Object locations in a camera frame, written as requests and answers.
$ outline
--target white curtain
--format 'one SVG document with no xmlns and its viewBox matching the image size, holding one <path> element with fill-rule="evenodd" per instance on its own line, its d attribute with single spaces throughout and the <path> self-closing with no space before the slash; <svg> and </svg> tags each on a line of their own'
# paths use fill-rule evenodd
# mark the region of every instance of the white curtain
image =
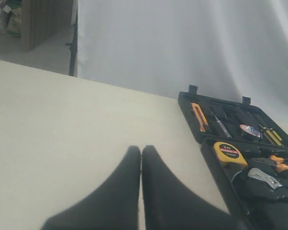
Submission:
<svg viewBox="0 0 288 230">
<path fill-rule="evenodd" d="M 288 121 L 288 0 L 79 0 L 78 77 Z"/>
</svg>

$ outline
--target black tool case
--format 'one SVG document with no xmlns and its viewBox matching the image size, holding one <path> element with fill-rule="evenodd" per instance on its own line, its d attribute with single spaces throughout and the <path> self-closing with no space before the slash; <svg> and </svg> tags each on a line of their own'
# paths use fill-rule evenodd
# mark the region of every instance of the black tool case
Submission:
<svg viewBox="0 0 288 230">
<path fill-rule="evenodd" d="M 270 162 L 272 155 L 288 161 L 288 135 L 265 112 L 252 106 L 250 98 L 242 97 L 242 103 L 225 101 L 198 95 L 197 89 L 190 85 L 188 92 L 180 92 L 178 103 L 194 138 L 202 143 L 201 152 L 231 215 L 251 226 L 250 230 L 288 230 L 288 174 L 283 174 L 288 171 L 279 173 L 277 163 L 261 162 Z M 192 104 L 197 104 L 201 111 L 195 111 Z M 202 119 L 200 122 L 201 112 L 207 125 Z M 248 135 L 240 125 L 253 127 L 262 136 Z M 217 142 L 234 146 L 247 166 L 241 169 L 236 163 L 220 162 L 214 148 Z M 250 177 L 257 169 L 282 186 L 273 189 Z"/>
</svg>

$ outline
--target white table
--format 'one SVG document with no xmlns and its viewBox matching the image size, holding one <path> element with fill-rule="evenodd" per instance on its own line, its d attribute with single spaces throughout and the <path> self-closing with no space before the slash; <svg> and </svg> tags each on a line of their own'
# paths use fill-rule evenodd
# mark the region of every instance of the white table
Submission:
<svg viewBox="0 0 288 230">
<path fill-rule="evenodd" d="M 40 229 L 148 144 L 227 212 L 176 100 L 0 61 L 0 230 Z"/>
</svg>

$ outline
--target floor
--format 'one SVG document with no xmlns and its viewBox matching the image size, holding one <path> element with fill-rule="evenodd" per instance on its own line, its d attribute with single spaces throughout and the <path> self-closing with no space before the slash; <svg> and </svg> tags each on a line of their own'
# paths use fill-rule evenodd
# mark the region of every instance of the floor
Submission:
<svg viewBox="0 0 288 230">
<path fill-rule="evenodd" d="M 72 37 L 73 26 L 68 26 L 35 49 L 23 52 L 20 38 L 0 34 L 0 60 L 68 74 L 71 53 L 65 43 L 71 42 Z"/>
</svg>

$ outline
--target label on tape measure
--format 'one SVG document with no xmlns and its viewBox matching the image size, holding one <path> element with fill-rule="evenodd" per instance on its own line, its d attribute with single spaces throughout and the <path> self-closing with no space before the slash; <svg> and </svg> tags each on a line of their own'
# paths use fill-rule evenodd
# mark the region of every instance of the label on tape measure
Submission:
<svg viewBox="0 0 288 230">
<path fill-rule="evenodd" d="M 238 151 L 230 145 L 222 144 L 222 145 L 220 145 L 220 150 L 223 154 L 225 154 L 226 156 L 228 156 L 230 158 L 238 158 L 239 157 Z"/>
</svg>

